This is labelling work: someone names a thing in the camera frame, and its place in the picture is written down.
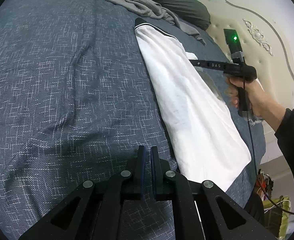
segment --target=black cable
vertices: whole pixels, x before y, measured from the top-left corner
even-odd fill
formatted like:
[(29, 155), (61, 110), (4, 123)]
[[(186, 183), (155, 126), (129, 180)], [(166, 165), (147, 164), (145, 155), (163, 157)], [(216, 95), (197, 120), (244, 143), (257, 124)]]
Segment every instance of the black cable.
[[(243, 78), (243, 89), (245, 90), (245, 79)], [(283, 209), (282, 207), (279, 207), (276, 203), (274, 203), (268, 196), (268, 194), (266, 193), (266, 191), (263, 189), (259, 179), (258, 179), (258, 169), (257, 169), (257, 164), (255, 162), (255, 153), (254, 153), (254, 146), (253, 146), (253, 139), (252, 139), (252, 133), (251, 133), (251, 126), (249, 123), (249, 114), (248, 114), (248, 109), (249, 107), (247, 107), (247, 122), (248, 122), (248, 128), (249, 128), (249, 133), (250, 133), (250, 139), (251, 139), (251, 146), (252, 146), (252, 155), (253, 155), (253, 164), (254, 164), (254, 170), (255, 170), (255, 176), (257, 178), (257, 181), (259, 183), (259, 186), (261, 188), (261, 190), (263, 191), (263, 193), (265, 194), (265, 196), (267, 197), (267, 199), (276, 207), (279, 208), (280, 210), (282, 210), (283, 212), (289, 213), (291, 215), (294, 215), (294, 212), (291, 211), (287, 211), (285, 209)]]

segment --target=human hand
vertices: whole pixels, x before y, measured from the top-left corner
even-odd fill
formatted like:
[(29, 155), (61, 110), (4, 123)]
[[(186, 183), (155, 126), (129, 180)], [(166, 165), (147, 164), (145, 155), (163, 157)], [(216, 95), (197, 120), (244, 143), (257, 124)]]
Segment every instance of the human hand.
[[(231, 97), (232, 104), (238, 108), (239, 98), (237, 87), (243, 88), (243, 79), (239, 77), (229, 76), (226, 79), (226, 83), (229, 85), (226, 90), (226, 94)], [(271, 98), (264, 92), (260, 84), (253, 80), (253, 82), (245, 83), (245, 90), (248, 92), (249, 100), (251, 103), (254, 115), (263, 117), (263, 112), (268, 100)]]

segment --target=blue bedspread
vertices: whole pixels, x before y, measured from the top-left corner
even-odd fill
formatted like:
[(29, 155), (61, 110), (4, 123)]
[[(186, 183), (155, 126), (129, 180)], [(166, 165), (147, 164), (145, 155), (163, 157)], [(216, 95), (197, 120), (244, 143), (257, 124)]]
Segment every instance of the blue bedspread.
[[(137, 16), (105, 0), (6, 0), (0, 8), (0, 227), (19, 236), (84, 180), (121, 171), (138, 145), (158, 146), (177, 164), (134, 34)], [(226, 61), (205, 31), (203, 46), (163, 20), (199, 59)], [(221, 73), (205, 70), (224, 99)], [(248, 127), (230, 108), (251, 149)], [(261, 125), (252, 129), (257, 162)], [(174, 239), (170, 202), (124, 203), (119, 239)], [(250, 163), (228, 190), (244, 206), (255, 181)]]

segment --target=bed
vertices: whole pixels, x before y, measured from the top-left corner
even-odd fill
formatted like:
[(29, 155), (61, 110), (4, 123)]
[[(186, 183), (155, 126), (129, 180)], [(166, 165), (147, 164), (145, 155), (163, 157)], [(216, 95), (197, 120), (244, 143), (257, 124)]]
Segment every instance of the bed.
[[(83, 181), (121, 171), (138, 145), (158, 146), (160, 158), (178, 168), (135, 39), (136, 18), (104, 0), (6, 0), (0, 7), (0, 228), (8, 239)], [(168, 22), (145, 20), (199, 59), (227, 61), (210, 29), (195, 27), (203, 46)], [(222, 74), (204, 71), (228, 102)], [(251, 150), (246, 122), (229, 108)], [(252, 133), (259, 163), (262, 125)], [(119, 239), (175, 239), (171, 204), (153, 200), (149, 162), (146, 170), (145, 201), (125, 202)], [(244, 207), (254, 182), (251, 162), (227, 194)]]
[[(228, 47), (223, 29), (235, 29), (239, 35), (244, 57), (254, 66), (263, 89), (278, 103), (293, 108), (294, 58), (290, 45), (268, 15), (247, 1), (198, 0), (209, 13), (211, 25), (207, 33), (221, 48), (228, 59)], [(263, 122), (266, 142), (276, 140), (274, 131)]]

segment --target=triangular cutout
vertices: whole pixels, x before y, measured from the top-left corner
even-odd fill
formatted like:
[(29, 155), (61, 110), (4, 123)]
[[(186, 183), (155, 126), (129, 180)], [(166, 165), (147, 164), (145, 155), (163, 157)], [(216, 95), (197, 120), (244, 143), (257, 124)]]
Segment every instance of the triangular cutout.
[(52, 220), (51, 223), (63, 230), (68, 229), (74, 213), (78, 207), (80, 197), (74, 198)]
[(232, 230), (246, 223), (246, 220), (235, 211), (224, 199), (220, 196), (216, 198), (219, 209), (226, 222), (227, 228)]

